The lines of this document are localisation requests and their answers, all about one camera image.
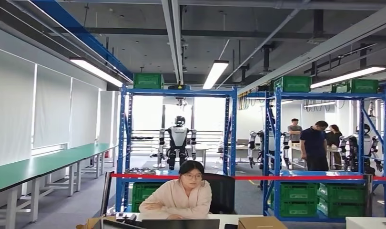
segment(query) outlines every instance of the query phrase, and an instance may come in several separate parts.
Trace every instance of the shelf rack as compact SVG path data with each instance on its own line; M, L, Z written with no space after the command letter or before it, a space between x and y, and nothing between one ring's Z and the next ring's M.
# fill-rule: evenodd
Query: shelf rack
M275 137L275 155L269 154L269 132L265 131L264 135L264 175L274 175L274 176L352 176L352 175L362 175L364 171L364 144L363 144L363 129L359 128L359 138L358 138L358 171L357 172L345 172L345 171L291 171L291 170L281 170L280 169L280 135L276 135L275 133L280 133L281 128L281 100L282 99L291 99L291 100L353 100L360 102L360 120L358 126L364 126L364 119L369 122L369 125L372 127L372 130L378 136L381 145L383 146L383 176L386 177L386 88L383 93L377 94L350 94L350 93L288 93L282 92L281 88L276 88L275 93L265 93L265 92L256 92L250 93L247 97L259 97L265 98L265 126L268 126L272 129ZM377 131L374 123L367 115L366 110L364 109L364 100L365 99L380 99L384 102L384 136L381 137L380 133ZM272 110L270 107L270 101L275 100L276 107L276 116L275 116L275 125L272 125ZM274 169L269 168L269 159L274 158ZM301 180L290 180L290 182L304 182ZM355 180L355 179L344 179L344 180L307 180L310 183L341 183L341 184L363 184L364 180ZM274 189L274 203L280 203L280 180L272 181L270 185L268 182L264 182L263 184L263 215L269 216L271 213L269 209L272 209L268 204L268 199L271 195L271 192ZM386 181L373 181L374 188L378 185L382 184L384 186L384 214L386 217ZM279 215L280 209L279 204L274 205L274 216L276 216L281 221L306 221L306 222L344 222L344 219L331 219L327 218L322 214L318 214L317 217L281 217Z
M126 115L126 95L129 96L128 112ZM223 174L235 176L235 151L236 151L236 105L237 88L233 87L230 91L212 90L170 90L170 89L129 89L125 85L121 88L120 102L120 126L119 126L119 155L117 159L117 173L123 173L130 168L131 161L131 134L132 134L132 104L133 96L163 96L163 97L216 97L225 98L225 121L224 121L224 152L223 152ZM231 130L231 152L228 152L228 134ZM158 170L158 175L177 175L177 171ZM129 183L132 182L164 182L158 179L136 179L136 178L117 178L116 179L116 212L121 212L122 203L124 210L127 210L129 197Z

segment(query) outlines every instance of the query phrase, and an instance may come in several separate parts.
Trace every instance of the humanoid robot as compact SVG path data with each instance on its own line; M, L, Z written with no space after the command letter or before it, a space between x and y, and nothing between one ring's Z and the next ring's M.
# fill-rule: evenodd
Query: humanoid robot
M253 165L256 164L253 158L253 152L255 148L259 149L258 157L256 159L257 163L259 163L259 169L263 169L263 158L264 158L264 132L261 130L259 132L251 131L249 134L249 143L248 143L248 159L253 168ZM256 136L260 139L259 146L255 145ZM288 142L290 140L290 134L288 132L281 133L281 137L283 137L283 159L287 168L291 165L291 162L288 158L288 149L290 148ZM274 156L274 135L273 131L269 131L269 153ZM271 159L272 169L274 169L274 158Z
M369 135L371 128L369 125L364 124L364 155L368 157L378 158L377 145L378 137ZM346 155L346 144L349 143L349 155ZM342 159L345 161L345 171L358 171L358 131L348 137L340 137L340 145L338 151L342 155ZM374 160L378 171L382 171L383 166L380 160ZM370 158L364 158L364 172L367 174L375 175L376 170L370 165Z
M183 116L177 116L175 118L175 125L169 127L168 129L161 129L159 131L159 152L158 152L158 161L164 159L163 156L163 147L165 145L165 132L169 133L171 138L169 145L170 148L166 151L166 156L168 158L167 163L169 164L169 169L175 169L176 156L179 155L179 164L181 165L188 157L186 151L186 138L187 135L191 132L192 138L190 144L192 147L192 158L196 159L196 130L190 130L184 126L186 120Z

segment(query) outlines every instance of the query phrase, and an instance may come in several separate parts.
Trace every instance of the cardboard box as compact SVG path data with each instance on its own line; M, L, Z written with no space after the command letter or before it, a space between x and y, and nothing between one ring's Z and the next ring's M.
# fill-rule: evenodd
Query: cardboard box
M100 219L107 219L111 221L116 221L116 216L106 216L106 217L100 217L100 218L89 218L86 221L85 225L77 225L76 229L93 229L93 226L100 220Z
M238 229L287 229L274 216L239 218Z

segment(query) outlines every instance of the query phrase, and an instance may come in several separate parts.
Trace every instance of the red rope barrier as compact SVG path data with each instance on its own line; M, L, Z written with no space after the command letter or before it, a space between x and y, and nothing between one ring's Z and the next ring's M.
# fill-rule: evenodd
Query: red rope barrier
M112 177L172 180L172 179L177 179L179 176L113 173ZM363 179L363 176L362 175L354 175L354 176L234 176L233 178L235 180L349 180L349 179L360 180L360 179ZM373 179L374 180L380 180L380 181L386 181L386 177L374 176Z

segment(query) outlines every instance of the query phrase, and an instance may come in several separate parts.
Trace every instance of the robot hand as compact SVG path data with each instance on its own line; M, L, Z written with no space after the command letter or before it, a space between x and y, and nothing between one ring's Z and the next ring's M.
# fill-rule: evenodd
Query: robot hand
M382 172L383 166L382 166L382 164L381 164L381 161L379 161L379 160L374 160L374 162L376 163L377 170L378 170L379 172Z

